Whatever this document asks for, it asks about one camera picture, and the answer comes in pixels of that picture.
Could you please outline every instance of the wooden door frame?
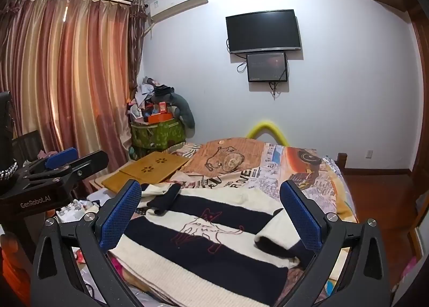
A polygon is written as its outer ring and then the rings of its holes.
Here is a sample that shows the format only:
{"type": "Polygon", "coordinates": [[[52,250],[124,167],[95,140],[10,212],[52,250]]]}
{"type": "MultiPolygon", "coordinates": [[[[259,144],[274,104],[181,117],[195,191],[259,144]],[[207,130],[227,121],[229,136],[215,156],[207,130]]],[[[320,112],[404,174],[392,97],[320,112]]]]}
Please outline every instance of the wooden door frame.
{"type": "Polygon", "coordinates": [[[413,225],[411,226],[411,229],[408,232],[408,238],[411,242],[411,248],[413,249],[413,253],[416,256],[417,261],[419,261],[423,255],[423,245],[421,243],[421,239],[418,235],[418,227],[423,221],[423,218],[426,216],[426,214],[429,211],[429,196],[426,196],[422,208],[419,210],[419,213],[417,214],[417,218],[415,219],[413,225]]]}
{"type": "Polygon", "coordinates": [[[419,17],[422,15],[426,16],[423,9],[421,8],[420,5],[417,5],[415,8],[413,8],[412,10],[408,11],[410,18],[411,18],[411,22],[413,24],[413,29],[414,32],[416,34],[416,38],[417,38],[417,44],[419,46],[419,53],[420,53],[420,60],[421,60],[421,64],[422,64],[422,75],[423,75],[423,118],[422,118],[422,128],[421,128],[421,132],[420,132],[420,142],[419,142],[419,147],[417,149],[417,155],[416,155],[416,160],[414,162],[414,166],[413,166],[413,171],[411,174],[411,177],[413,179],[413,181],[416,181],[416,178],[418,177],[418,168],[419,168],[419,163],[421,163],[422,159],[424,159],[424,153],[425,151],[428,149],[429,147],[429,129],[427,127],[427,123],[428,123],[428,110],[426,108],[426,104],[429,102],[429,88],[428,88],[428,79],[427,79],[427,71],[429,70],[429,64],[426,63],[424,57],[423,57],[423,49],[422,49],[422,40],[421,40],[421,35],[418,29],[418,21],[419,21],[419,17]]]}

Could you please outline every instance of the pile of clothes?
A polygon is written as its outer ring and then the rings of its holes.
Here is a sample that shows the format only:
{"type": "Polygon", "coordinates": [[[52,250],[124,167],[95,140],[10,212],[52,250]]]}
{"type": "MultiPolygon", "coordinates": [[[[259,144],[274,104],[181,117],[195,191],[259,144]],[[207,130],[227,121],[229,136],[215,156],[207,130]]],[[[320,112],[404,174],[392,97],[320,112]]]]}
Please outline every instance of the pile of clothes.
{"type": "Polygon", "coordinates": [[[194,116],[187,101],[176,94],[173,87],[160,85],[150,77],[145,77],[137,87],[130,106],[132,121],[137,123],[153,124],[174,117],[181,118],[187,128],[195,128],[194,116]]]}

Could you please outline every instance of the metal screw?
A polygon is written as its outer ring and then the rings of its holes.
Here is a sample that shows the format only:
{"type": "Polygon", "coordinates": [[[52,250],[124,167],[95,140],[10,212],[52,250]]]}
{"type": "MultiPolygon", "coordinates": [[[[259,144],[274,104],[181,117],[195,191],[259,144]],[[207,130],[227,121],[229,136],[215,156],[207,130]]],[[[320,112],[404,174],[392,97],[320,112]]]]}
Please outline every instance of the metal screw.
{"type": "Polygon", "coordinates": [[[334,214],[334,213],[327,213],[326,217],[329,221],[331,221],[333,223],[338,220],[337,214],[334,214]]]}
{"type": "Polygon", "coordinates": [[[370,225],[371,227],[375,227],[377,226],[377,221],[375,221],[374,219],[368,219],[368,225],[370,225]]]}
{"type": "Polygon", "coordinates": [[[83,219],[86,221],[86,222],[91,222],[92,220],[94,220],[95,219],[95,214],[94,213],[86,213],[85,215],[84,215],[84,217],[83,217],[83,219]]]}
{"type": "Polygon", "coordinates": [[[50,217],[50,218],[46,219],[45,226],[52,226],[54,224],[54,222],[55,222],[55,219],[50,217]]]}

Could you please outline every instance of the blue gripper pad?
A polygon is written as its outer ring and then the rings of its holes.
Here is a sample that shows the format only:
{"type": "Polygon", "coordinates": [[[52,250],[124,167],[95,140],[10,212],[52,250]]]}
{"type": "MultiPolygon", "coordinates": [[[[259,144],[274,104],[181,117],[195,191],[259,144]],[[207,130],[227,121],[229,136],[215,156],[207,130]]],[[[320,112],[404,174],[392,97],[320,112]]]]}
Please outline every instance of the blue gripper pad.
{"type": "Polygon", "coordinates": [[[305,248],[319,253],[322,248],[320,227],[287,182],[283,182],[282,186],[280,186],[280,201],[292,220],[305,248]]]}
{"type": "Polygon", "coordinates": [[[101,227],[99,245],[103,252],[106,253],[117,246],[141,198],[140,184],[134,181],[101,227]]]}
{"type": "Polygon", "coordinates": [[[55,168],[59,168],[65,164],[73,162],[78,158],[78,150],[76,150],[74,147],[70,147],[65,151],[59,152],[56,155],[48,157],[45,162],[45,168],[54,170],[55,168]]]}

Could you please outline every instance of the bed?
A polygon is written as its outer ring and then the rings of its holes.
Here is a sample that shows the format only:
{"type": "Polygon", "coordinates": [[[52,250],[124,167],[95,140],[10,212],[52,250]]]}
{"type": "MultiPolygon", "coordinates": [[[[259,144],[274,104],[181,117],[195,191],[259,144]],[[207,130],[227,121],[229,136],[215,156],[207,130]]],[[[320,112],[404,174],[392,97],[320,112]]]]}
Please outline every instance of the bed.
{"type": "MultiPolygon", "coordinates": [[[[285,180],[293,180],[325,213],[335,212],[344,221],[356,222],[353,200],[341,173],[346,154],[339,154],[334,161],[329,157],[320,158],[312,149],[285,147],[246,138],[222,139],[203,145],[182,143],[165,152],[189,158],[165,183],[179,183],[183,189],[196,191],[199,188],[213,189],[213,192],[225,187],[259,188],[269,197],[278,200],[280,184],[285,180]]],[[[94,180],[93,186],[102,186],[102,181],[94,180]]],[[[342,250],[338,267],[331,274],[327,289],[321,292],[318,301],[329,295],[330,287],[335,285],[341,273],[347,253],[347,249],[342,250]]],[[[162,294],[154,291],[130,267],[132,265],[128,265],[130,261],[132,262],[132,258],[128,262],[121,261],[124,279],[162,299],[162,294]]],[[[303,272],[300,267],[289,269],[278,300],[291,290],[303,272]]],[[[171,299],[162,300],[173,305],[186,305],[177,301],[173,303],[171,299]]]]}

